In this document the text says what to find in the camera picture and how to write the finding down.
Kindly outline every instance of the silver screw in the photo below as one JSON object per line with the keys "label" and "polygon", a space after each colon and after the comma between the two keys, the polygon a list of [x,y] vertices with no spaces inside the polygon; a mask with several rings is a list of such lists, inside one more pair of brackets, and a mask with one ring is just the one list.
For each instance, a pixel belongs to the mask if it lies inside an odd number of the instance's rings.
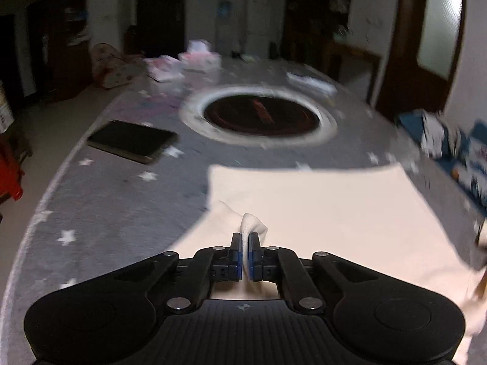
{"label": "silver screw", "polygon": [[302,298],[299,304],[302,308],[306,308],[308,310],[315,310],[323,306],[323,302],[321,301],[321,299],[310,297]]}
{"label": "silver screw", "polygon": [[183,310],[188,308],[190,304],[191,301],[189,301],[189,299],[182,297],[171,298],[167,301],[167,305],[174,310]]}

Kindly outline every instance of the dark door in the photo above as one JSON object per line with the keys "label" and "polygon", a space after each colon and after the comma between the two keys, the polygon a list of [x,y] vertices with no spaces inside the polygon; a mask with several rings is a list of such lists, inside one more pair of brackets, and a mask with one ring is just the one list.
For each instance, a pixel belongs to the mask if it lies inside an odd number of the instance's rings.
{"label": "dark door", "polygon": [[184,52],[184,1],[137,0],[137,31],[147,57]]}
{"label": "dark door", "polygon": [[5,96],[15,112],[24,107],[24,91],[15,49],[14,15],[0,16],[0,80]]}
{"label": "dark door", "polygon": [[377,110],[445,107],[461,48],[466,0],[399,0],[391,53]]}

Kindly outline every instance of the tiled floor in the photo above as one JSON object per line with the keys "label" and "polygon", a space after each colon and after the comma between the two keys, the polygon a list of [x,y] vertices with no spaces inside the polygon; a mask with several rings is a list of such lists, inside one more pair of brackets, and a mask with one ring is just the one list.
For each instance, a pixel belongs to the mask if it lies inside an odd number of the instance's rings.
{"label": "tiled floor", "polygon": [[33,156],[22,168],[23,197],[0,205],[0,298],[29,220],[60,164],[121,89],[88,87],[72,100],[30,107],[22,117]]}

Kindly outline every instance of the orange object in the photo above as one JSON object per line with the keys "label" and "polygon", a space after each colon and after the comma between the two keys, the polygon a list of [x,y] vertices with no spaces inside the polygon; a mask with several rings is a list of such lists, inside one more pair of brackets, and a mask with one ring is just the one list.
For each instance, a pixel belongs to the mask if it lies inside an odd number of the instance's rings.
{"label": "orange object", "polygon": [[5,137],[0,135],[0,193],[9,193],[15,201],[23,195],[19,179],[24,175]]}

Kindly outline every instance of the dark rectangular object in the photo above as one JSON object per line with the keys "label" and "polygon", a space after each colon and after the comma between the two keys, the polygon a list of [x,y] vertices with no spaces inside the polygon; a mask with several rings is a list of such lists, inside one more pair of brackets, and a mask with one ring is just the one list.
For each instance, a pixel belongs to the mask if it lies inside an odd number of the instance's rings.
{"label": "dark rectangular object", "polygon": [[131,161],[149,164],[177,140],[177,134],[112,120],[88,138],[88,145]]}

